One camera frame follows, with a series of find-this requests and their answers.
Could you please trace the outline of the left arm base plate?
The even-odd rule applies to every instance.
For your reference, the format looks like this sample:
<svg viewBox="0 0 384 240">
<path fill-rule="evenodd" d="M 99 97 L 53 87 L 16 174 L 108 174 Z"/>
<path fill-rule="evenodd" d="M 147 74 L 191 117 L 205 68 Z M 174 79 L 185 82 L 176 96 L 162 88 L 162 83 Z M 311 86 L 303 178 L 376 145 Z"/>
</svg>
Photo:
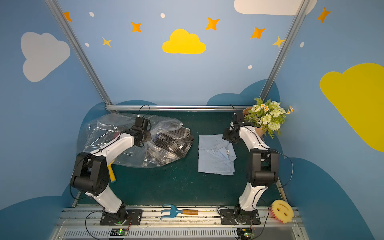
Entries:
<svg viewBox="0 0 384 240">
<path fill-rule="evenodd" d="M 115 214 L 102 212 L 100 226 L 138 226 L 143 210 L 119 210 Z"/>
</svg>

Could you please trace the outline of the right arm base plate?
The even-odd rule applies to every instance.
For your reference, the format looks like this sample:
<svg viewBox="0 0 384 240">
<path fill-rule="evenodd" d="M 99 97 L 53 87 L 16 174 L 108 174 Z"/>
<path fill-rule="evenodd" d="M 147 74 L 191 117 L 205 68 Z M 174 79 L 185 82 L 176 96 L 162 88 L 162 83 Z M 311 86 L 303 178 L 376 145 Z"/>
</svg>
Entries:
<svg viewBox="0 0 384 240">
<path fill-rule="evenodd" d="M 261 220 L 257 210 L 218 209 L 222 225 L 260 225 Z"/>
</svg>

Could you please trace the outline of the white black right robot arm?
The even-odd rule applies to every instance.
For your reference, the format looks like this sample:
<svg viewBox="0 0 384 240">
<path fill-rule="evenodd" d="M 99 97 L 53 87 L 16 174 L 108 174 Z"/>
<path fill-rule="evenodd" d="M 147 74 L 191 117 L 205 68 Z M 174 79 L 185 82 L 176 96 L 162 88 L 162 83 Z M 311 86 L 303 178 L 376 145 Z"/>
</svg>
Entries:
<svg viewBox="0 0 384 240">
<path fill-rule="evenodd" d="M 249 150 L 247 185 L 239 197 L 234 214 L 253 214 L 263 193 L 278 181 L 280 157 L 289 157 L 268 147 L 241 111 L 234 111 L 233 120 L 230 127 L 225 129 L 223 139 L 234 144 L 243 141 Z"/>
</svg>

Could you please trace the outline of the dark plaid shirt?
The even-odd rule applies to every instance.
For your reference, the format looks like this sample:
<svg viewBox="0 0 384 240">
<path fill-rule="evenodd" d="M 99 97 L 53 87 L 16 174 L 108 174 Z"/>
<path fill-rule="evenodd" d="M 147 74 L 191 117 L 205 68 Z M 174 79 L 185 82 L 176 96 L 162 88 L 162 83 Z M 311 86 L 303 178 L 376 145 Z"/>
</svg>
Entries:
<svg viewBox="0 0 384 240">
<path fill-rule="evenodd" d="M 191 130 L 178 121 L 162 121 L 151 130 L 147 142 L 146 158 L 152 167 L 161 167 L 184 158 L 189 152 L 194 136 Z"/>
</svg>

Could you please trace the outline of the clear plastic vacuum bag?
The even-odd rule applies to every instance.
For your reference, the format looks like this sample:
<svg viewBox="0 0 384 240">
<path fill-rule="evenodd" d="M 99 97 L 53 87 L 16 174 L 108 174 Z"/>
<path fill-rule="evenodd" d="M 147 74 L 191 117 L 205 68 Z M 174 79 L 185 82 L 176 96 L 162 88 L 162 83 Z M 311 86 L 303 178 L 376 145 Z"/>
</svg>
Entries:
<svg viewBox="0 0 384 240">
<path fill-rule="evenodd" d="M 107 114 L 86 123 L 81 127 L 78 135 L 77 153 L 89 153 L 102 147 L 104 144 L 115 138 L 117 133 L 130 129 L 134 125 L 137 116 L 137 114 L 128 113 Z M 157 115 L 147 115 L 145 118 L 150 120 L 152 124 L 151 130 L 155 128 L 156 124 L 162 121 L 172 120 L 181 122 L 176 118 Z M 133 146 L 132 148 L 125 150 L 115 159 L 114 163 L 132 168 L 157 168 L 152 167 L 151 163 L 147 160 L 146 146 L 147 142 L 144 143 L 144 146 L 141 148 Z"/>
</svg>

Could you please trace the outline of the light blue shirt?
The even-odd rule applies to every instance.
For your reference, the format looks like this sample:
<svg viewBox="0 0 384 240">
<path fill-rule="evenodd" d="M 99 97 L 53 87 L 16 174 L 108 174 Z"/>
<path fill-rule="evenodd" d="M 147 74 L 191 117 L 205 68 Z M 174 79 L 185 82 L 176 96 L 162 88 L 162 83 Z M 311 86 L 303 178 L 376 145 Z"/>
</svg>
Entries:
<svg viewBox="0 0 384 240">
<path fill-rule="evenodd" d="M 236 159 L 233 144 L 223 134 L 199 136 L 199 173 L 232 176 Z"/>
</svg>

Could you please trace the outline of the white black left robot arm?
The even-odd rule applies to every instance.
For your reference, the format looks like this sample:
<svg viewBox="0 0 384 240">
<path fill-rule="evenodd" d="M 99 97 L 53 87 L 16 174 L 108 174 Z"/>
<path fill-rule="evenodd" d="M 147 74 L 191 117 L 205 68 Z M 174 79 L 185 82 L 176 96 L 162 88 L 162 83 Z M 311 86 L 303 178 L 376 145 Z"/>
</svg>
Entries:
<svg viewBox="0 0 384 240">
<path fill-rule="evenodd" d="M 151 127 L 148 119 L 137 117 L 130 129 L 117 133 L 99 149 L 77 155 L 70 186 L 93 198 L 102 207 L 102 225 L 121 226 L 128 220 L 126 205 L 109 186 L 109 166 L 125 150 L 133 146 L 143 147 L 151 139 Z"/>
</svg>

